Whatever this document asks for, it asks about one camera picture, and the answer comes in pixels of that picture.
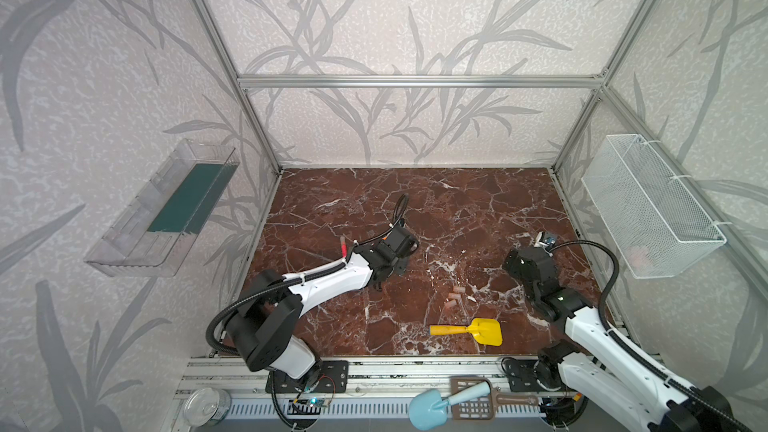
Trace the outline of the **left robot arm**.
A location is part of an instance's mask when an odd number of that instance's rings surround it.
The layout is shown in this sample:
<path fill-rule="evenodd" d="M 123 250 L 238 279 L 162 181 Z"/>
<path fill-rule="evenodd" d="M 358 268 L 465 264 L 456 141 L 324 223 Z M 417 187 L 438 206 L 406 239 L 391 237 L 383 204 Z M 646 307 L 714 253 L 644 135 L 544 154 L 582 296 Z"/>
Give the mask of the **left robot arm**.
<path fill-rule="evenodd" d="M 217 352 L 241 357 L 252 372 L 269 370 L 305 380 L 319 370 L 321 359 L 294 335 L 299 320 L 343 294 L 404 274 L 418 247 L 416 236 L 399 222 L 322 266 L 285 275 L 267 270 L 249 293 L 211 319 L 205 340 Z"/>

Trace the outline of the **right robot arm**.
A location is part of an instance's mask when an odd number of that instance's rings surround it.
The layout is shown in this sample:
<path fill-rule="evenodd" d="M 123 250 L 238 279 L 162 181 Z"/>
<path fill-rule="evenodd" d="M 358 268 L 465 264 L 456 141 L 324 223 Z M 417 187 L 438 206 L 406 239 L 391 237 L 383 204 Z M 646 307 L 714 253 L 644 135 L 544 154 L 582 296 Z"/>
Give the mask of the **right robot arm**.
<path fill-rule="evenodd" d="M 713 387 L 698 388 L 647 354 L 613 327 L 607 297 L 620 269 L 606 254 L 612 275 L 592 305 L 559 282 L 553 254 L 558 245 L 538 243 L 511 250 L 503 270 L 523 288 L 527 301 L 564 339 L 538 353 L 534 366 L 502 362 L 512 390 L 537 385 L 546 391 L 582 394 L 630 431 L 744 431 L 728 399 Z"/>

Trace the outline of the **yellow toy shovel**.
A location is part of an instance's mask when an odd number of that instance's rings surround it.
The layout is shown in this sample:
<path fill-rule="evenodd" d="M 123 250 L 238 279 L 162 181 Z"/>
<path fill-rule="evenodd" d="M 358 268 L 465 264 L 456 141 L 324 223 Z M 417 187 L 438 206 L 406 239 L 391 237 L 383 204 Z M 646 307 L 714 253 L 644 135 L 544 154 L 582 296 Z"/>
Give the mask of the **yellow toy shovel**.
<path fill-rule="evenodd" d="M 468 326 L 431 325 L 431 336 L 469 334 L 480 345 L 499 347 L 503 344 L 500 323 L 495 319 L 475 318 Z"/>

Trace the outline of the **brown toy rake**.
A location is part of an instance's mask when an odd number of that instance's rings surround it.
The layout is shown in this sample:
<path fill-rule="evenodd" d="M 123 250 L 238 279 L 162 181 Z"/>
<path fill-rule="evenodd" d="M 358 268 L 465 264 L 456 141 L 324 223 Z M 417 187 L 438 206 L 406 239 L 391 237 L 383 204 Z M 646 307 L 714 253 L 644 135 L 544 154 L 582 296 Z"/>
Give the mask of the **brown toy rake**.
<path fill-rule="evenodd" d="M 490 421 L 494 418 L 539 418 L 539 400 L 532 395 L 501 392 L 487 379 L 474 376 L 450 378 L 451 394 L 456 394 L 478 383 L 490 386 L 491 392 L 451 407 L 451 418 L 456 421 Z"/>

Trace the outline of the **light blue toy shovel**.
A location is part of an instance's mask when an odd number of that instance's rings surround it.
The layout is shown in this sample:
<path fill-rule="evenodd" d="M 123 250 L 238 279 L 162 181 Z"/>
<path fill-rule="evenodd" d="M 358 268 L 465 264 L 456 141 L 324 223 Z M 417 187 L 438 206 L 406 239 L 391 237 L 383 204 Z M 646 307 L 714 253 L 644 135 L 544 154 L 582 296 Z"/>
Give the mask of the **light blue toy shovel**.
<path fill-rule="evenodd" d="M 408 418 L 420 431 L 429 431 L 444 425 L 451 407 L 477 398 L 488 396 L 490 385 L 477 383 L 447 398 L 443 398 L 437 389 L 430 389 L 415 396 L 408 406 Z"/>

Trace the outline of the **small circuit board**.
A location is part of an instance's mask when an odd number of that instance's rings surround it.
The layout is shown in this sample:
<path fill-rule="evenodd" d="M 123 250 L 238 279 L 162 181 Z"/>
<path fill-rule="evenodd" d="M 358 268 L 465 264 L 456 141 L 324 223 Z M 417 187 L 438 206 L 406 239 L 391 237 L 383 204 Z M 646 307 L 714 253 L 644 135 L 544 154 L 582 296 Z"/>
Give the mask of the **small circuit board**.
<path fill-rule="evenodd" d="M 324 398 L 296 398 L 289 401 L 287 412 L 294 416 L 319 416 L 327 408 L 328 401 Z"/>

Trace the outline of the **metal tin can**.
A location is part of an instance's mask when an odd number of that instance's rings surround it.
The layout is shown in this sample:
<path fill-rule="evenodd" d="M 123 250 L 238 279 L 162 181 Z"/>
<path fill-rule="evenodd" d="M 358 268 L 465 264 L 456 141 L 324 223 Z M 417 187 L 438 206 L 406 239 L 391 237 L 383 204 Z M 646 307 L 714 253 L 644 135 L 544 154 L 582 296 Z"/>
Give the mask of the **metal tin can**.
<path fill-rule="evenodd" d="M 184 402 L 182 417 L 193 428 L 212 427 L 228 416 L 231 407 L 232 397 L 227 391 L 205 387 L 193 392 Z"/>

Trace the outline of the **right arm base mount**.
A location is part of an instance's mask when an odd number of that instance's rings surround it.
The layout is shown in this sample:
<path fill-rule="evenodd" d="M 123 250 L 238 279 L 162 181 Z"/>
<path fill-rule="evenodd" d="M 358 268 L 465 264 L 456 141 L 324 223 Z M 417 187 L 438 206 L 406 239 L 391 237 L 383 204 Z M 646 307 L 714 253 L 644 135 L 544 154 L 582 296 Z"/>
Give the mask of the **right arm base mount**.
<path fill-rule="evenodd" d="M 503 357 L 500 366 L 507 379 L 510 391 L 516 393 L 557 392 L 558 388 L 546 388 L 540 383 L 536 372 L 537 365 L 538 361 L 536 359 Z"/>

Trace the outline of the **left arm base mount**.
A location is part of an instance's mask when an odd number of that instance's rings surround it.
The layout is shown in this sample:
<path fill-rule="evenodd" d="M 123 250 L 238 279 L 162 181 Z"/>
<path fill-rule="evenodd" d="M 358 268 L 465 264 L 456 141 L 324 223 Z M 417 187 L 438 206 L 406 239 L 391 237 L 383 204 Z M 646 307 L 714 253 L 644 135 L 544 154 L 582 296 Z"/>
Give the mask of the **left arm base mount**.
<path fill-rule="evenodd" d="M 321 361 L 300 379 L 292 379 L 281 371 L 271 372 L 267 379 L 266 392 L 276 394 L 344 393 L 348 378 L 348 361 Z"/>

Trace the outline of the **aluminium front rail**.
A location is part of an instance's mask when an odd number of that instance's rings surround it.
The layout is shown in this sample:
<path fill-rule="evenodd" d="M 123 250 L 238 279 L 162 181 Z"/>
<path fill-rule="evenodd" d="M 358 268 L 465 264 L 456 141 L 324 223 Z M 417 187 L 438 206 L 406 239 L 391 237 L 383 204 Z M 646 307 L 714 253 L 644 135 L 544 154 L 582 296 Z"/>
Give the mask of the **aluminium front rail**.
<path fill-rule="evenodd" d="M 182 406 L 193 392 L 205 387 L 227 391 L 232 397 L 229 419 L 275 419 L 281 408 L 291 421 L 316 419 L 394 419 L 405 418 L 408 406 L 418 394 L 437 389 L 451 394 L 450 378 L 474 376 L 487 379 L 504 393 L 536 396 L 541 405 L 546 399 L 573 397 L 577 392 L 511 392 L 500 366 L 500 356 L 350 356 L 331 358 L 349 362 L 349 378 L 344 393 L 276 394 L 266 392 L 266 371 L 251 372 L 236 357 L 194 359 L 187 364 L 177 387 L 173 405 L 165 419 L 166 431 L 188 431 Z M 289 401 L 296 398 L 324 398 L 328 408 L 319 416 L 289 415 Z"/>

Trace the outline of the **clear plastic wall shelf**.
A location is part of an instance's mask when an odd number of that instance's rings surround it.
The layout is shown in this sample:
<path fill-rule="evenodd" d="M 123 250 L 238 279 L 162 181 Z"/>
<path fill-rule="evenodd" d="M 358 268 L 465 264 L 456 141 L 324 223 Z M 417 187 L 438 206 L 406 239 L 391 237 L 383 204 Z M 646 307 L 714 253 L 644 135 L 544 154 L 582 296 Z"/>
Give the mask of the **clear plastic wall shelf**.
<path fill-rule="evenodd" d="M 85 256 L 108 277 L 172 277 L 233 178 L 237 149 L 181 140 Z"/>

